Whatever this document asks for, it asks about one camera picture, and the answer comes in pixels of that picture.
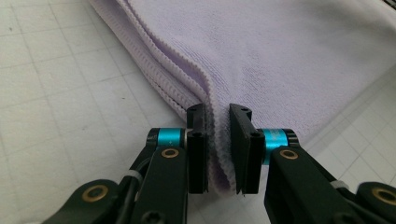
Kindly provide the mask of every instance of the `white cutting mat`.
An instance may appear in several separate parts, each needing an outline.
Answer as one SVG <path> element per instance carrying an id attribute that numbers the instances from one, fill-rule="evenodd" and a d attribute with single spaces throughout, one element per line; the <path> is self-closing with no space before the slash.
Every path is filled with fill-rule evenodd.
<path id="1" fill-rule="evenodd" d="M 318 160 L 353 190 L 396 185 L 395 80 L 375 83 L 306 146 L 325 148 Z M 183 126 L 86 0 L 0 0 L 1 223 L 42 221 L 78 186 L 119 181 L 151 127 Z M 264 189 L 192 195 L 188 221 L 268 223 Z"/>

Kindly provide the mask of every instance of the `fabric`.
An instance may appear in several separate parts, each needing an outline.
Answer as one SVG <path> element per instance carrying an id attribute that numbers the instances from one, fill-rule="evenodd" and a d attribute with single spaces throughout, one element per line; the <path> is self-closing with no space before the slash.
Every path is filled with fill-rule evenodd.
<path id="1" fill-rule="evenodd" d="M 306 142 L 396 64 L 396 13 L 381 1 L 90 1 L 183 119 L 206 104 L 219 193 L 235 189 L 229 103 Z"/>

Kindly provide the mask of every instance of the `lavender microfiber towel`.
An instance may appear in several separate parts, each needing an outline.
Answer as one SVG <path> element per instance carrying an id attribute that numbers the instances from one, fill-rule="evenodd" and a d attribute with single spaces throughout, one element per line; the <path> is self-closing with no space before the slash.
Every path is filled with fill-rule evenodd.
<path id="1" fill-rule="evenodd" d="M 396 64 L 396 13 L 375 0 L 90 0 L 184 119 L 205 103 L 209 181 L 234 192 L 229 103 L 306 142 Z"/>

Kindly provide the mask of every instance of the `screw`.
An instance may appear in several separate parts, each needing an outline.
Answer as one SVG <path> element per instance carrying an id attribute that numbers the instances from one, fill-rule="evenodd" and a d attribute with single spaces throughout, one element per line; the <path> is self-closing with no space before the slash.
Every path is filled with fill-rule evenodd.
<path id="1" fill-rule="evenodd" d="M 142 216 L 144 224 L 165 224 L 165 215 L 157 211 L 149 211 Z"/>

